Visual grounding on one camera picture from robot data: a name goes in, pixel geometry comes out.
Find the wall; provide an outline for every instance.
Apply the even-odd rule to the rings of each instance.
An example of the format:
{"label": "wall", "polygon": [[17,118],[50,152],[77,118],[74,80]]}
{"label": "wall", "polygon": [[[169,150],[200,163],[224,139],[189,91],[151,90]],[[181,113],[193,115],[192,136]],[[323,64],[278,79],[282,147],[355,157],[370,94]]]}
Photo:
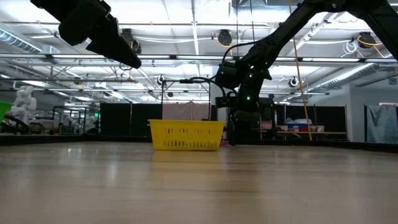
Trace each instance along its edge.
{"label": "wall", "polygon": [[377,106],[379,103],[398,103],[396,90],[379,88],[358,88],[345,85],[341,90],[329,90],[328,96],[314,96],[308,104],[318,106],[347,106],[348,139],[364,142],[364,106]]}
{"label": "wall", "polygon": [[377,106],[379,103],[397,103],[398,94],[396,90],[380,90],[372,88],[351,87],[351,108],[354,124],[353,141],[364,142],[364,106]]}

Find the white robot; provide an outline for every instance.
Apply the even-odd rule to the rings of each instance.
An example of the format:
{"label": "white robot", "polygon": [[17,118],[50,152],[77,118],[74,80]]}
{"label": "white robot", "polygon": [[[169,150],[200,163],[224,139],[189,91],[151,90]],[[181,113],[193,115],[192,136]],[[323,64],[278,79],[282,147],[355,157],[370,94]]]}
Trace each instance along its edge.
{"label": "white robot", "polygon": [[37,101],[32,97],[33,90],[32,86],[21,86],[11,107],[11,114],[17,116],[25,124],[29,124],[29,113],[37,107]]}

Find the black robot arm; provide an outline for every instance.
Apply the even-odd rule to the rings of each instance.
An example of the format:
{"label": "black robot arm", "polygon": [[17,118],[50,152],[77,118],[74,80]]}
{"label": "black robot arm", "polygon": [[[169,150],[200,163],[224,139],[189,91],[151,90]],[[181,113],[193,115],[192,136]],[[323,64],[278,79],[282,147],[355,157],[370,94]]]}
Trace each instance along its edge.
{"label": "black robot arm", "polygon": [[236,110],[253,112],[256,109],[264,79],[271,80],[268,68],[274,63],[285,44],[319,12],[343,12],[364,20],[383,44],[398,58],[398,15],[386,0],[304,0],[272,34],[258,40],[249,52],[235,64],[223,62],[216,75],[220,86],[238,87]]}
{"label": "black robot arm", "polygon": [[117,60],[133,68],[141,61],[127,42],[120,36],[118,20],[111,7],[102,0],[30,0],[45,9],[61,22],[60,36],[68,44],[81,44],[87,38],[91,43],[87,50]]}

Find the plastic basket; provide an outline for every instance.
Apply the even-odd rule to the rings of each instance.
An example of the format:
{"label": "plastic basket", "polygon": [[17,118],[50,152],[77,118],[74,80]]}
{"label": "plastic basket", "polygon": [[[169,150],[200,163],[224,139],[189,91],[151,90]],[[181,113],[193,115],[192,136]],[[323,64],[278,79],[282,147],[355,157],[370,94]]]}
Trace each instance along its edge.
{"label": "plastic basket", "polygon": [[11,109],[12,103],[0,101],[0,122],[4,118],[4,115]]}
{"label": "plastic basket", "polygon": [[215,151],[220,148],[224,122],[149,120],[155,150]]}

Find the ceiling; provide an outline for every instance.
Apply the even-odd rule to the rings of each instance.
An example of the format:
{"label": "ceiling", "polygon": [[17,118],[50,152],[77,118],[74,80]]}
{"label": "ceiling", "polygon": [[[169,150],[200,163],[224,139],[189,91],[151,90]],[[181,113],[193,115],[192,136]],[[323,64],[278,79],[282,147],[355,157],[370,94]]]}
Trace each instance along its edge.
{"label": "ceiling", "polygon": [[[253,12],[247,10],[247,2],[238,7],[231,7],[235,1],[231,0],[107,0],[112,7],[112,15],[119,20],[119,28],[131,28],[132,34],[137,38],[142,46],[142,55],[207,55],[221,56],[226,47],[220,45],[214,36],[220,29],[229,29],[233,38],[233,43],[258,40],[271,34],[278,28],[279,23],[286,20],[289,16],[288,1],[283,0],[252,0]],[[294,6],[299,1],[292,1]],[[296,40],[298,42],[299,57],[331,57],[331,58],[381,58],[375,48],[352,50],[352,46],[347,46],[348,41],[359,32],[372,32],[368,25],[353,17],[351,14],[344,13],[329,20],[329,23],[322,25],[327,13],[319,13],[313,17],[308,24],[298,32]],[[197,26],[192,25],[195,16]],[[38,46],[50,45],[59,50],[60,54],[92,54],[85,50],[88,42],[77,46],[69,46],[65,41],[57,36],[59,22],[49,13],[36,8],[28,0],[2,0],[0,1],[0,21],[3,25],[18,37]],[[311,33],[306,43],[299,44],[300,39]],[[195,47],[195,35],[198,43]],[[232,51],[233,56],[243,56],[249,47],[240,47]],[[290,41],[281,50],[280,57],[292,57],[294,47]],[[383,45],[377,46],[383,55],[389,52]],[[0,54],[26,54],[27,52],[18,49],[8,43],[0,42]],[[104,80],[97,83],[104,88],[113,90],[158,90],[157,78],[162,75],[166,79],[179,80],[190,77],[210,77],[213,76],[218,68],[217,60],[196,60],[191,57],[189,60],[154,60],[143,59],[143,67],[140,70],[123,71],[119,69],[118,63],[109,60],[91,60],[89,58],[61,58],[59,64],[51,64],[41,59],[34,58],[7,58],[0,57],[0,72],[6,73],[10,78],[56,78],[61,80],[74,79],[81,77],[85,80]],[[394,63],[389,64],[393,70]],[[347,63],[328,62],[328,63],[302,63],[300,74],[303,84],[308,89],[316,83],[327,79],[330,75],[339,71],[343,67],[358,66],[358,64],[348,65]],[[381,72],[389,72],[384,67]],[[273,77],[272,81],[265,81],[262,91],[292,92],[298,89],[290,88],[288,82],[292,77],[297,76],[297,67],[294,61],[289,63],[277,62],[270,68]],[[139,83],[126,82],[128,77],[132,77]],[[36,86],[37,88],[71,88],[71,89],[90,89],[96,82],[83,82],[76,85],[72,82],[47,82],[47,87]],[[381,83],[373,86],[383,88]],[[187,85],[174,83],[169,87],[169,91],[191,90],[196,93],[179,93],[168,100],[207,100],[209,86],[206,85]],[[83,95],[94,100],[121,100],[127,99],[134,102],[158,102],[160,93],[148,94],[144,92],[124,92],[123,97],[104,97],[100,92],[71,92],[63,91],[68,96],[58,95],[59,97],[70,98],[70,96]],[[280,96],[281,101],[286,100],[286,96]]]}

